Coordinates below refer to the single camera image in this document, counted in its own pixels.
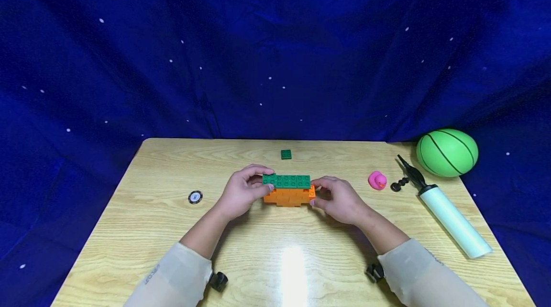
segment lego structure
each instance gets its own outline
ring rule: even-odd
[[[280,207],[300,207],[316,197],[316,191],[308,175],[264,175],[262,184],[272,184],[274,189],[264,197],[264,203]]]

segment pink rubber duck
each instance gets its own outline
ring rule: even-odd
[[[367,182],[372,188],[382,190],[386,186],[386,177],[379,171],[374,171],[367,178]]]

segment green lego brick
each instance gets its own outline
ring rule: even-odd
[[[262,184],[272,184],[275,188],[309,188],[308,175],[263,175]]]
[[[281,151],[281,159],[282,160],[290,160],[291,159],[291,150]]]

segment green basketball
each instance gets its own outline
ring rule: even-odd
[[[459,130],[435,130],[417,143],[417,159],[428,172],[458,176],[474,166],[478,147],[471,136]]]

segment person's left hand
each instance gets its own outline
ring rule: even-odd
[[[262,174],[272,173],[273,169],[255,164],[233,173],[214,208],[228,220],[243,215],[254,201],[268,195],[274,189],[272,184],[262,185]]]

